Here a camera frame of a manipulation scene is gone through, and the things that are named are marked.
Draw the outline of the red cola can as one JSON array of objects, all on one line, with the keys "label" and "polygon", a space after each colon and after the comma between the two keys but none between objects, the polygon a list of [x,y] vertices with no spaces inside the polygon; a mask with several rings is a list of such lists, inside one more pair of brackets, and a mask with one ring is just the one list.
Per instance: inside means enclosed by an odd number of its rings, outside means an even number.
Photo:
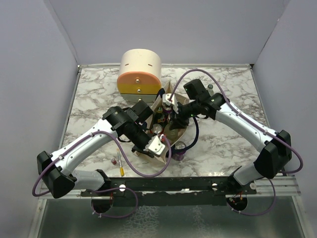
[{"label": "red cola can", "polygon": [[159,135],[162,133],[162,131],[163,131],[163,127],[160,124],[158,124],[158,123],[153,124],[153,126],[151,128],[151,132],[153,134]]}]

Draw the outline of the cream canvas tote bag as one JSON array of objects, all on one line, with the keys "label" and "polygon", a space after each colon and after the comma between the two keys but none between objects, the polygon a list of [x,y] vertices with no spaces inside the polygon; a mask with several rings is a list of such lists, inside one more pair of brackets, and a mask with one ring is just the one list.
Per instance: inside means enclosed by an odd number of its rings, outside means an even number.
[{"label": "cream canvas tote bag", "polygon": [[[163,89],[165,90],[166,94],[169,94],[173,91],[174,87],[171,84],[171,81],[169,80],[164,86]],[[188,98],[186,98],[185,96],[182,96],[178,93],[174,94],[177,102],[180,102],[182,105],[187,104],[190,102],[190,100]],[[160,96],[158,96],[155,100],[154,103],[151,106],[151,109],[153,110],[153,112],[155,112],[157,107],[161,107],[162,106],[162,98]],[[152,125],[154,124],[153,122],[153,118],[154,116],[150,116],[147,120],[147,128],[149,128],[150,130],[152,129]],[[175,143],[177,143],[178,141],[181,141],[182,136],[184,135],[184,133],[186,132],[187,128],[185,129],[178,129],[177,133],[173,133],[173,135],[170,135],[170,133],[168,132],[166,137],[170,142],[171,147],[174,146]],[[166,154],[161,154],[159,157],[154,157],[155,159],[157,159],[158,161],[166,164],[167,163],[167,158],[168,158],[168,148],[166,147],[163,151]],[[149,159],[150,157],[142,154],[140,152],[135,151],[134,154],[140,158],[143,159]]]}]

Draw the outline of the clear plastic bottle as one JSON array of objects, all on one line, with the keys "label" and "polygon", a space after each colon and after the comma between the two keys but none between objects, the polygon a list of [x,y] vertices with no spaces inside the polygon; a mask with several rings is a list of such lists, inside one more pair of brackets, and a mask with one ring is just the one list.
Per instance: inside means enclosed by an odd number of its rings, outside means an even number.
[{"label": "clear plastic bottle", "polygon": [[175,143],[178,140],[179,129],[171,129],[171,123],[169,123],[164,128],[164,134],[166,135],[166,137],[169,140],[170,144],[173,144],[173,143]]}]

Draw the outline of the green glass bottle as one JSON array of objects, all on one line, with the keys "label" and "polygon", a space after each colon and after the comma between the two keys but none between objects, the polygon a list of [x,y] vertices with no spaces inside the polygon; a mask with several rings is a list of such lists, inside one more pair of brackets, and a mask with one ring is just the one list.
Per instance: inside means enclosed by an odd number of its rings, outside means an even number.
[{"label": "green glass bottle", "polygon": [[154,123],[164,124],[166,120],[163,107],[157,107],[154,114]]}]

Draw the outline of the purple soda can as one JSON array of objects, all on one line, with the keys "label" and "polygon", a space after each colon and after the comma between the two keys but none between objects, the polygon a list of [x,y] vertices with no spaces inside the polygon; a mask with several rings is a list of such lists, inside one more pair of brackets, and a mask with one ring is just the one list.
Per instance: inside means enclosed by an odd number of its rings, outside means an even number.
[{"label": "purple soda can", "polygon": [[182,161],[184,159],[186,151],[183,149],[186,148],[186,144],[182,141],[178,141],[175,143],[174,151],[173,151],[173,159],[176,161]]},{"label": "purple soda can", "polygon": [[172,112],[172,109],[169,107],[163,107],[163,112],[164,115],[167,117]]}]

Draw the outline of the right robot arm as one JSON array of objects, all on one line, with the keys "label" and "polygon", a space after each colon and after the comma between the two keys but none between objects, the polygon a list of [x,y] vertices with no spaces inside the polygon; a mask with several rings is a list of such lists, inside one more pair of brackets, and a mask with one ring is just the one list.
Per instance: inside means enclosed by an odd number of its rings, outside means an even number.
[{"label": "right robot arm", "polygon": [[204,115],[233,129],[259,152],[254,162],[237,168],[229,176],[227,187],[231,193],[240,193],[246,184],[254,180],[274,178],[291,160],[291,137],[288,132],[277,132],[255,121],[225,100],[221,93],[210,95],[199,79],[186,83],[184,89],[190,103],[183,105],[172,94],[162,97],[162,102],[173,110],[172,129],[183,129],[188,125],[189,118]]}]

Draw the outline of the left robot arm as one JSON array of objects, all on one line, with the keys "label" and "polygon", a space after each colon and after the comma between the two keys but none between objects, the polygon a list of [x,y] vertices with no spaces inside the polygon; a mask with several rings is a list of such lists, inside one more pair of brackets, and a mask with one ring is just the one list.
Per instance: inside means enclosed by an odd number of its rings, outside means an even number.
[{"label": "left robot arm", "polygon": [[41,152],[37,156],[38,173],[48,192],[53,198],[61,198],[83,185],[97,195],[107,194],[109,183],[103,171],[88,173],[76,171],[76,167],[100,147],[122,135],[134,144],[136,151],[154,157],[158,152],[154,148],[154,138],[141,127],[152,114],[153,110],[144,101],[126,109],[111,107],[91,129],[72,143],[52,153]]}]

